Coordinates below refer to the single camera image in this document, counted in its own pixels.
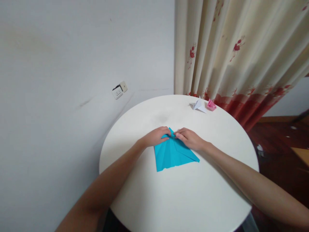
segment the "pink origami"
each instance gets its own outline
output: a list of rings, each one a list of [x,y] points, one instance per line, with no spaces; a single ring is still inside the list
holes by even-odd
[[[207,104],[207,108],[210,111],[214,111],[217,107],[216,107],[215,103],[213,103],[213,101],[211,99],[209,99],[208,104]]]

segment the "finger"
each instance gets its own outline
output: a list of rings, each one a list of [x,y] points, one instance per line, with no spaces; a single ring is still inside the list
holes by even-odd
[[[187,128],[183,127],[183,128],[181,128],[180,130],[176,131],[174,134],[176,134],[176,133],[181,133],[181,132],[184,132],[184,131],[186,131],[186,130],[187,130]]]
[[[180,134],[180,133],[177,133],[177,134],[176,134],[176,137],[177,137],[178,139],[180,139],[184,144],[186,144],[186,142],[188,141],[187,138],[184,137],[184,136],[183,136],[182,134]]]
[[[170,130],[168,127],[162,127],[161,130]]]
[[[184,137],[186,137],[187,139],[188,139],[188,137],[189,137],[189,134],[188,134],[188,131],[187,131],[187,130],[181,132],[180,134],[182,134],[182,135],[183,135]]]
[[[164,134],[168,134],[169,135],[169,137],[171,137],[172,136],[172,134],[171,134],[171,131],[170,131],[170,129],[164,129],[163,131],[162,131]]]
[[[165,141],[167,141],[167,140],[169,140],[170,138],[168,138],[168,137],[166,137],[166,138],[163,138],[163,139],[161,139],[161,143],[163,143],[163,142],[165,142]]]

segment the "person's right hand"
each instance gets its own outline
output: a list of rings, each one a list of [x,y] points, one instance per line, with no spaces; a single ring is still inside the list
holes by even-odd
[[[198,136],[194,131],[182,128],[174,133],[188,148],[202,150],[207,142]]]

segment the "wall socket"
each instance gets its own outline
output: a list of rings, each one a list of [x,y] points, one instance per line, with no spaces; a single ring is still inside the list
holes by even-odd
[[[117,100],[118,98],[120,98],[123,95],[123,91],[120,87],[120,85],[116,86],[116,88],[114,88],[112,90],[112,94],[114,96],[114,98]]]

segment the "curtain fold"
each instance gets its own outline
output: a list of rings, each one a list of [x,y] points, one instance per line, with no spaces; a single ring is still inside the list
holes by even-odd
[[[308,0],[176,2],[175,94],[212,99],[246,131],[309,72]]]

